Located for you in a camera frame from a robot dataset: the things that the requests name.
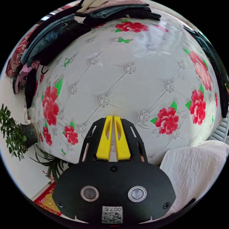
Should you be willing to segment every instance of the bed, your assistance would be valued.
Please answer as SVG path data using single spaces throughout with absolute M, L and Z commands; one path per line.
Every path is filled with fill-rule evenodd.
M 222 121 L 214 70 L 180 20 L 152 12 L 160 22 L 108 22 L 71 43 L 45 74 L 39 66 L 29 115 L 41 149 L 77 163 L 87 131 L 107 115 L 135 125 L 154 165 L 212 135 Z

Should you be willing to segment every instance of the dark flower pot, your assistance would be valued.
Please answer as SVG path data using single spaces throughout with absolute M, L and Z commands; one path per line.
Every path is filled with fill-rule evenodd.
M 21 124 L 22 132 L 26 136 L 27 140 L 25 142 L 25 146 L 28 149 L 32 145 L 36 144 L 39 138 L 39 132 L 35 124 L 24 125 Z

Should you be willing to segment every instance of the black cloth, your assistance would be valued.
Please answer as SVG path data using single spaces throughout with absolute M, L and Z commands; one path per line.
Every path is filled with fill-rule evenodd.
M 227 112 L 228 112 L 228 103 L 229 103 L 229 95 L 228 91 L 225 87 L 225 84 L 229 85 L 228 81 L 228 75 L 226 72 L 226 69 L 214 49 L 213 45 L 199 32 L 190 30 L 188 27 L 184 26 L 184 29 L 189 32 L 194 39 L 199 43 L 203 51 L 205 52 L 206 56 L 208 57 L 219 86 L 219 96 L 220 96 L 220 106 L 222 110 L 222 117 L 226 118 Z
M 119 18 L 124 18 L 126 15 L 129 15 L 130 18 L 138 18 L 138 19 L 151 19 L 155 21 L 160 21 L 161 15 L 155 14 L 151 12 L 149 7 L 146 8 L 128 8 L 121 10 L 117 13 L 114 13 L 106 18 L 92 18 L 89 15 L 85 15 L 84 24 L 87 24 L 91 27 L 99 26 L 105 22 L 117 20 Z
M 75 39 L 89 32 L 91 27 L 77 21 L 69 22 L 63 29 L 63 34 L 58 37 L 50 46 L 39 52 L 34 60 L 39 60 L 41 65 L 48 65 L 60 52 L 62 52 Z
M 26 48 L 28 48 L 31 44 L 31 42 L 36 38 L 36 36 L 44 29 L 46 28 L 49 24 L 53 23 L 56 20 L 59 20 L 63 17 L 66 17 L 70 14 L 76 13 L 77 10 L 81 9 L 81 5 L 83 3 L 84 0 L 81 0 L 81 2 L 76 5 L 73 6 L 71 8 L 68 8 L 66 10 L 63 10 L 61 12 L 58 12 L 56 14 L 54 14 L 53 16 L 51 16 L 50 18 L 48 18 L 47 20 L 45 20 L 41 25 L 39 25 L 34 31 L 33 33 L 29 36 L 29 38 L 27 39 L 28 44 L 26 46 Z
M 33 97 L 36 91 L 36 69 L 32 69 L 27 76 L 25 86 L 26 108 L 29 109 L 32 105 Z

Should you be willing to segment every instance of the black screw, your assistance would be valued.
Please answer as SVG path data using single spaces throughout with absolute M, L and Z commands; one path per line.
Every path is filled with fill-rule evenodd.
M 57 206 L 60 207 L 60 208 L 63 208 L 64 207 L 64 205 L 61 202 L 58 202 L 57 203 Z
M 116 171 L 118 170 L 118 167 L 117 167 L 116 165 L 112 165 L 112 166 L 110 167 L 110 170 L 111 170 L 112 172 L 116 172 Z
M 170 203 L 167 202 L 167 203 L 165 203 L 165 204 L 163 205 L 163 208 L 164 208 L 164 209 L 167 209 L 167 208 L 169 208 L 169 206 L 170 206 Z

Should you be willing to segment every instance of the qr code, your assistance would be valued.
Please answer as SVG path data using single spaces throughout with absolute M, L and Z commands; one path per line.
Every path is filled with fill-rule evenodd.
M 123 220 L 122 218 L 122 207 L 103 206 L 102 223 L 121 224 Z

